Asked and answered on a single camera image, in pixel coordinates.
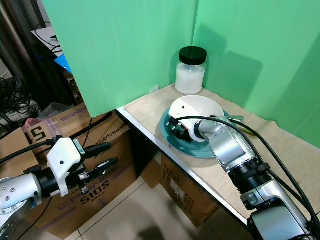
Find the blue object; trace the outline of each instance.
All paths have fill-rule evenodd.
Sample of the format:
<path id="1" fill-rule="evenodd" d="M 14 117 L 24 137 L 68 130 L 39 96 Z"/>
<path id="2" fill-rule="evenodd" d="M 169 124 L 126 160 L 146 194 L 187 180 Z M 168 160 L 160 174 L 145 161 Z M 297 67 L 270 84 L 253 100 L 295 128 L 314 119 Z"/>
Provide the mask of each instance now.
<path id="1" fill-rule="evenodd" d="M 57 57 L 55 60 L 54 60 L 57 64 L 59 64 L 61 67 L 63 67 L 65 70 L 67 70 L 69 73 L 72 74 L 72 71 L 71 71 L 71 68 L 67 62 L 67 59 L 65 57 L 64 54 L 62 54 L 61 56 Z"/>
<path id="2" fill-rule="evenodd" d="M 186 155 L 196 157 L 196 158 L 214 158 L 215 155 L 212 152 L 212 149 L 210 147 L 210 144 L 208 141 L 205 142 L 197 142 L 197 141 L 192 141 L 187 142 L 185 140 L 180 140 L 176 136 L 174 136 L 171 133 L 171 127 L 170 125 L 167 126 L 167 123 L 170 121 L 171 117 L 169 116 L 169 110 L 168 108 L 164 114 L 161 117 L 160 120 L 160 126 L 161 126 L 161 132 L 162 135 L 164 136 L 164 139 L 175 149 L 179 150 L 180 152 L 183 152 Z"/>

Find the green backdrop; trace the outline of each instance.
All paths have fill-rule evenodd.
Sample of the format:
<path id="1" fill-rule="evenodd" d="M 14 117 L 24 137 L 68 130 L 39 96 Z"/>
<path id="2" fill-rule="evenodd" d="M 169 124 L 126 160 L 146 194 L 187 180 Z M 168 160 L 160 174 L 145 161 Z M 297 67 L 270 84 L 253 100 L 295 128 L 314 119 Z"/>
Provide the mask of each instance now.
<path id="1" fill-rule="evenodd" d="M 204 87 L 320 147 L 319 0 L 43 0 L 92 117 L 175 81 L 208 51 Z"/>

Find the teal plate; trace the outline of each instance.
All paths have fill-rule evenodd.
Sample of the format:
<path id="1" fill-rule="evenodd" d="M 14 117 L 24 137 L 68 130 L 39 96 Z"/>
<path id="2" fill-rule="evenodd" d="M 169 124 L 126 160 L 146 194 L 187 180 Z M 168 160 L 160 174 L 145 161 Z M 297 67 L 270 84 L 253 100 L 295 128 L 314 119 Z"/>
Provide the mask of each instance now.
<path id="1" fill-rule="evenodd" d="M 196 157 L 196 158 L 214 158 L 215 155 L 213 154 L 210 144 L 208 141 L 205 142 L 197 142 L 197 141 L 192 141 L 191 143 L 185 141 L 185 140 L 180 140 L 176 136 L 174 136 L 171 133 L 171 127 L 166 126 L 167 123 L 170 121 L 170 116 L 169 116 L 169 110 L 168 108 L 164 114 L 161 117 L 160 125 L 161 125 L 161 132 L 162 135 L 164 136 L 164 139 L 172 145 L 175 149 L 183 152 L 186 155 Z"/>

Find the table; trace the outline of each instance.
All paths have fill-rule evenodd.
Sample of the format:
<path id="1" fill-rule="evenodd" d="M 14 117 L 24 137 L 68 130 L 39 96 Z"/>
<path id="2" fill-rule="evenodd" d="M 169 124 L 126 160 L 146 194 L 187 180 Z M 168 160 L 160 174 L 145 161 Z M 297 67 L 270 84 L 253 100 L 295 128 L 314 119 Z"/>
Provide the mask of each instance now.
<path id="1" fill-rule="evenodd" d="M 282 130 L 274 121 L 266 121 L 235 103 L 223 99 L 218 94 L 202 89 L 198 95 L 216 101 L 230 115 L 244 116 L 244 123 L 255 129 L 268 141 L 298 181 L 316 213 L 320 211 L 320 150 L 318 148 Z M 248 211 L 244 207 L 240 200 L 240 193 L 218 164 L 218 161 L 215 158 L 203 159 L 187 156 L 167 143 L 161 133 L 160 120 L 162 114 L 174 100 L 182 96 L 172 84 L 120 107 L 117 111 L 156 144 L 164 154 L 207 191 L 218 204 L 246 225 L 247 219 L 253 211 Z M 254 136 L 249 136 L 249 138 L 265 162 L 269 163 L 271 169 L 293 188 L 285 173 L 263 144 Z M 309 218 L 308 212 L 302 205 L 296 199 L 293 199 L 293 201 Z"/>
<path id="2" fill-rule="evenodd" d="M 55 45 L 55 46 L 59 46 L 59 42 L 57 41 L 57 39 L 52 39 L 51 37 L 52 36 L 55 36 L 56 35 L 56 33 L 55 33 L 55 31 L 54 31 L 54 28 L 52 27 L 52 26 L 48 26 L 48 27 L 45 27 L 45 28 L 41 28 L 41 29 L 38 29 L 38 30 L 36 30 L 36 33 L 41 37 L 41 38 L 43 38 L 43 40 L 45 40 L 46 42 L 48 42 L 48 43 L 46 43 L 45 41 L 43 41 L 42 39 L 40 39 L 37 35 L 36 35 L 36 33 L 35 33 L 35 31 L 31 31 L 31 33 L 37 38 L 37 39 L 39 39 L 48 49 L 50 49 L 50 50 L 52 50 L 54 47 L 53 46 L 51 46 L 51 45 L 49 45 L 48 43 L 50 43 L 50 44 L 52 44 L 52 45 Z M 63 52 L 62 52 L 62 48 L 61 47 L 57 47 L 57 48 L 55 48 L 54 49 L 54 54 L 57 56 L 57 57 L 60 57 L 62 54 L 64 54 Z"/>

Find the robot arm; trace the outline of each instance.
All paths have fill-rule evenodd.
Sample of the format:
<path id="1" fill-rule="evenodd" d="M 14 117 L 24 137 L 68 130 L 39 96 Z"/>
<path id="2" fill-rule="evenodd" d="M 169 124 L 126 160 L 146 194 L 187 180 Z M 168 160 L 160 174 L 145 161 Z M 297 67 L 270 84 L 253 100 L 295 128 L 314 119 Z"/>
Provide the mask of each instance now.
<path id="1" fill-rule="evenodd" d="M 229 122 L 225 116 L 218 119 Z M 288 240 L 310 234 L 305 216 L 268 174 L 270 166 L 258 160 L 237 131 L 219 122 L 201 120 L 195 132 L 209 141 L 218 162 L 240 191 L 244 206 L 256 209 L 248 219 L 256 238 Z"/>
<path id="2" fill-rule="evenodd" d="M 255 210 L 247 220 L 255 240 L 290 240 L 301 236 L 315 239 L 310 236 L 309 222 L 269 175 L 270 166 L 256 155 L 250 140 L 223 124 L 232 125 L 216 102 L 202 96 L 184 96 L 174 101 L 169 115 L 167 127 L 178 139 L 189 143 L 209 142 L 221 167 L 239 190 L 244 206 Z M 213 115 L 222 123 L 208 119 Z"/>
<path id="3" fill-rule="evenodd" d="M 0 240 L 7 240 L 15 224 L 32 208 L 40 205 L 43 199 L 59 193 L 63 197 L 76 185 L 83 195 L 86 194 L 86 184 L 104 175 L 109 167 L 118 162 L 118 158 L 111 158 L 90 172 L 86 171 L 83 162 L 111 147 L 111 143 L 105 142 L 83 149 L 78 140 L 60 138 L 47 155 L 48 168 L 41 169 L 37 165 L 18 177 L 1 179 Z"/>

